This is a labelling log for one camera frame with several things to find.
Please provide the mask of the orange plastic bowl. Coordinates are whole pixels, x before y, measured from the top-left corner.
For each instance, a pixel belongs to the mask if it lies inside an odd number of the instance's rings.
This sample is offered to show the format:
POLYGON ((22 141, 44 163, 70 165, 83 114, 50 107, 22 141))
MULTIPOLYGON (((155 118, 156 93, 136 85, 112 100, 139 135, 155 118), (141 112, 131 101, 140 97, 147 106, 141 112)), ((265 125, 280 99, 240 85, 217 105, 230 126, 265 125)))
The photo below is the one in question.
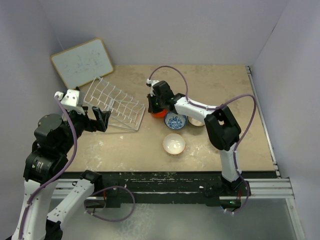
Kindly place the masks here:
POLYGON ((168 111, 166 109, 163 109, 162 111, 160 112, 157 112, 157 113, 151 113, 151 115, 154 117, 154 118, 157 118, 157 119, 163 119, 166 114, 168 113, 168 111))

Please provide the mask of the white wire dish rack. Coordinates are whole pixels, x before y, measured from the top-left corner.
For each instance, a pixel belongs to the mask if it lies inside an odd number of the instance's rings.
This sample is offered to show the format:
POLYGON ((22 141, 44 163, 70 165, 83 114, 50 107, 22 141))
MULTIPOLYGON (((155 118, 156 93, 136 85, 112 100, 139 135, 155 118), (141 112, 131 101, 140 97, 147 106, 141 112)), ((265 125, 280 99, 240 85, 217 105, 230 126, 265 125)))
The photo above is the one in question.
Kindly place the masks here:
POLYGON ((110 126, 132 131, 139 129, 146 109, 143 103, 99 76, 90 84, 84 102, 89 107, 110 111, 110 126))

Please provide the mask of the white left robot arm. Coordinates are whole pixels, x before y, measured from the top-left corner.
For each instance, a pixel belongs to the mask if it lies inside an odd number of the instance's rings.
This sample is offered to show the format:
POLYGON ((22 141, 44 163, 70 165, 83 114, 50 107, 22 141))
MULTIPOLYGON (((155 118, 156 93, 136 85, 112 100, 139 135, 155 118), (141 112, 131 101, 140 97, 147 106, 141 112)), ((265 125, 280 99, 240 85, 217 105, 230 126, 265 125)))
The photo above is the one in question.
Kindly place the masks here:
POLYGON ((36 140, 26 158, 24 168, 24 199, 12 240, 60 240, 71 216, 88 196, 103 191, 102 175, 86 170, 74 189, 53 210, 49 210, 58 179, 73 161, 67 158, 70 149, 77 149, 77 140, 84 131, 105 132, 110 111, 92 107, 95 119, 75 110, 67 120, 56 113, 43 116, 34 131, 36 140))

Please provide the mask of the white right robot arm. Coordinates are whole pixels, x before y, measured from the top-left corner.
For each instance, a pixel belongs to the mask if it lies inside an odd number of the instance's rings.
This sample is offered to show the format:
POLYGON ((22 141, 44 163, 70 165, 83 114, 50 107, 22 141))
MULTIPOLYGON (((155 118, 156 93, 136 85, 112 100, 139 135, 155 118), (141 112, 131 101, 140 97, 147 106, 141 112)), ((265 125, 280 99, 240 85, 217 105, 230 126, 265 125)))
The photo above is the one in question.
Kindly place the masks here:
POLYGON ((147 95, 148 112, 155 114, 162 110, 191 117, 205 125, 210 143, 219 150, 222 165, 222 190, 228 196, 240 190, 242 171, 238 167, 237 147, 241 128, 228 106, 206 106, 192 103, 182 93, 174 94, 166 81, 146 80, 150 87, 147 95))

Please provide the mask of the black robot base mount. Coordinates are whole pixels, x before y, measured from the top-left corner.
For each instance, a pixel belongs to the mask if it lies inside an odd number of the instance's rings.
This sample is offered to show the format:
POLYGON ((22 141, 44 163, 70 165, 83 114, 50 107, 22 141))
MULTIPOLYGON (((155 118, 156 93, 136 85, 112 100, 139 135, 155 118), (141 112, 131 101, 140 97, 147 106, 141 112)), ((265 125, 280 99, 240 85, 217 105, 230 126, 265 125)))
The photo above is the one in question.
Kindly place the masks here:
POLYGON ((249 182, 228 182, 219 171, 104 171, 99 190, 87 203, 106 208, 122 204, 200 204, 233 210, 251 195, 249 182))

